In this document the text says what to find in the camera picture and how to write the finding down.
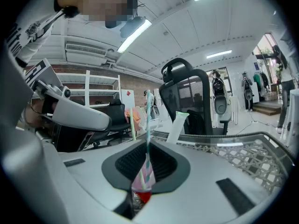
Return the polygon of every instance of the ceiling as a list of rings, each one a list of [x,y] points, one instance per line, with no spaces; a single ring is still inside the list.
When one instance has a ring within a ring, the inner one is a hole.
[[[48,58],[50,63],[67,63],[65,44],[79,42],[96,46],[125,67],[162,78],[161,68],[171,59],[182,57],[195,68],[211,69],[214,64],[245,60],[267,30],[274,9],[264,0],[139,0],[138,14],[152,22],[123,53],[117,53],[124,39],[119,27],[106,29],[102,22],[88,22],[84,16],[58,19],[52,35],[31,60]],[[206,56],[232,50],[207,59]]]

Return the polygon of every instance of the air conditioner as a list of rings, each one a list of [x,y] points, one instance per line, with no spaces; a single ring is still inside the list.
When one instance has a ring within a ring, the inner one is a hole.
[[[67,52],[73,52],[73,53],[80,53],[80,54],[86,54],[91,56],[99,56],[99,57],[105,57],[106,51],[95,48],[92,46],[86,46],[86,45],[80,45],[80,44],[74,44],[74,43],[67,43],[65,45],[65,50]]]
[[[82,53],[74,53],[74,52],[67,52],[66,59],[68,62],[89,64],[89,65],[96,65],[96,66],[101,66],[102,64],[105,64],[107,62],[107,59],[102,57],[91,56]]]

